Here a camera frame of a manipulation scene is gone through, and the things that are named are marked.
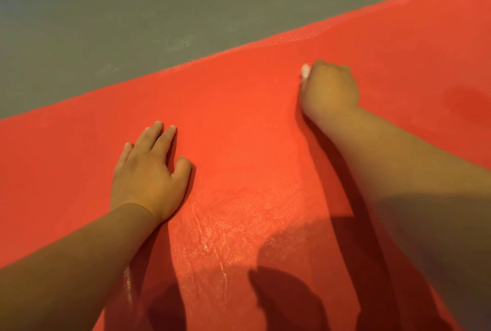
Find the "orange-red surface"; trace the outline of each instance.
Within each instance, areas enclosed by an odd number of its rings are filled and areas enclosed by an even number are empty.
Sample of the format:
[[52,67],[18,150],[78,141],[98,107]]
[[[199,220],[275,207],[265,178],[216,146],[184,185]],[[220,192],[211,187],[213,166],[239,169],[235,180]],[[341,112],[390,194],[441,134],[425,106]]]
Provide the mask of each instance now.
[[316,141],[298,76],[348,64],[365,108],[491,167],[490,56],[490,0],[391,0],[5,119],[0,265],[107,212],[124,143],[160,119],[192,191],[96,329],[457,329]]

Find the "human hand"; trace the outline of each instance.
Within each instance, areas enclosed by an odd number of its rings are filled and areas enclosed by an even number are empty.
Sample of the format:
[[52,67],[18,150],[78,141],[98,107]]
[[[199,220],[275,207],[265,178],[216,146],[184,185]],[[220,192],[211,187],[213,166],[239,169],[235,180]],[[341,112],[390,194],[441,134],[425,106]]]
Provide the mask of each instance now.
[[302,67],[302,108],[318,127],[358,107],[359,91],[348,66],[316,61]]
[[143,131],[135,145],[127,143],[114,169],[111,209],[137,204],[149,210],[159,223],[177,210],[186,192],[191,162],[179,158],[174,173],[165,165],[165,156],[176,134],[171,126],[161,135],[157,121]]

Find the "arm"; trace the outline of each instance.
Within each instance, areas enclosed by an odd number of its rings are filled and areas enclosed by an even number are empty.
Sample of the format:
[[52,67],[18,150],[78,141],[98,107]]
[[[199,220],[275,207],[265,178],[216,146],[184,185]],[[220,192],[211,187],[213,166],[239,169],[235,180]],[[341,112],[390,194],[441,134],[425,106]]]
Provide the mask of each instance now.
[[316,62],[305,114],[345,158],[392,239],[469,328],[491,325],[491,172],[358,107],[347,67]]
[[146,129],[116,166],[108,214],[0,270],[0,328],[87,330],[108,292],[152,231],[179,207],[191,170],[164,160],[175,127]]

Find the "fist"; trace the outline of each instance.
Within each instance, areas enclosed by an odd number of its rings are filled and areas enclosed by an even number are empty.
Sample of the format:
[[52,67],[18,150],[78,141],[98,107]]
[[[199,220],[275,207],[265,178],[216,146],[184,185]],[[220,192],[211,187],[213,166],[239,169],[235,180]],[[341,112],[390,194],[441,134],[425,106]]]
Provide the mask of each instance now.
[[316,61],[302,67],[302,108],[317,126],[358,107],[359,91],[348,66]]
[[127,143],[114,170],[111,209],[137,204],[164,222],[177,210],[186,192],[191,162],[179,158],[174,173],[165,165],[165,156],[176,133],[171,126],[162,133],[156,122],[143,131],[133,146]]

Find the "left hand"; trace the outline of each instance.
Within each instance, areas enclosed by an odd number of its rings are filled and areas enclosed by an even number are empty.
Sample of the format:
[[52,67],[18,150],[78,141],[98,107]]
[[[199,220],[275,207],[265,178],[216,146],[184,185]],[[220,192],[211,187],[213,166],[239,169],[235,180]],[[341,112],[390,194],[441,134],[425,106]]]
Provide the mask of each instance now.
[[174,173],[165,165],[165,156],[176,133],[171,126],[161,135],[157,121],[143,131],[133,146],[127,143],[114,169],[111,209],[137,204],[164,222],[177,210],[186,192],[191,162],[179,158]]

